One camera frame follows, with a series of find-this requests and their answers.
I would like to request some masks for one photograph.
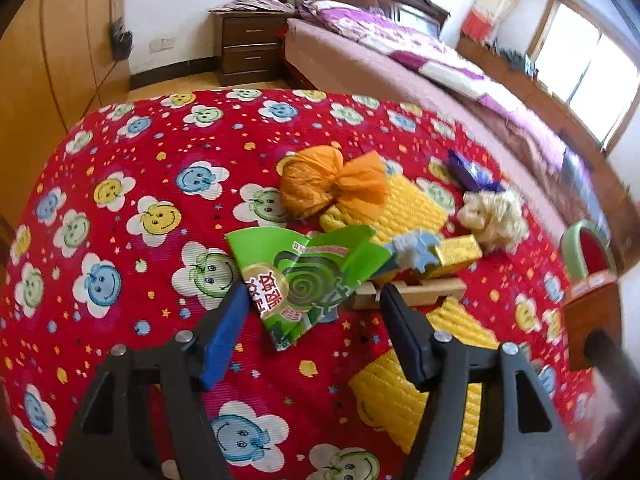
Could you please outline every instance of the purple package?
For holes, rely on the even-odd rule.
[[[451,149],[449,150],[447,169],[467,191],[476,193],[480,190],[493,191],[495,193],[504,191],[500,182],[494,182],[493,175],[487,168],[469,161]]]

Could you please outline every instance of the wooden cabinet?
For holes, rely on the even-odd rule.
[[[490,49],[462,37],[457,51],[507,87],[582,157],[591,171],[594,192],[609,221],[611,247],[618,271],[625,272],[638,263],[640,216],[622,183],[607,164],[598,143],[580,119],[562,101],[540,89],[536,81],[521,72],[510,70],[507,62]]]
[[[282,40],[278,36],[292,14],[283,12],[214,12],[214,55],[222,86],[270,81],[282,74]]]
[[[122,0],[25,0],[0,38],[0,221],[16,228],[44,163],[83,115],[124,102],[111,55]]]

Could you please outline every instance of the nightstand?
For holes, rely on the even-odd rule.
[[[282,76],[282,40],[277,33],[293,14],[233,10],[212,12],[214,56],[222,86],[272,81]]]

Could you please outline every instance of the yellow knitted fabric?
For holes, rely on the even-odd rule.
[[[446,330],[468,345],[498,348],[494,334],[485,330],[453,297],[427,314],[436,330]],[[428,394],[422,394],[404,378],[393,350],[381,355],[349,381],[356,395],[362,421],[386,431],[402,451],[409,453],[418,431]],[[473,453],[478,436],[482,386],[470,384],[456,465]]]
[[[389,196],[378,218],[354,210],[348,212],[339,204],[332,205],[320,217],[322,229],[331,232],[347,225],[369,225],[376,230],[372,241],[377,244],[386,244],[398,235],[417,229],[432,233],[442,229],[447,213],[413,182],[402,175],[390,176],[388,182]]]

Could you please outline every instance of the brown blanket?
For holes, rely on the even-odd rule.
[[[584,202],[573,187],[545,160],[537,142],[529,133],[497,113],[460,94],[450,92],[473,115],[478,117],[529,170],[567,225],[589,219]]]

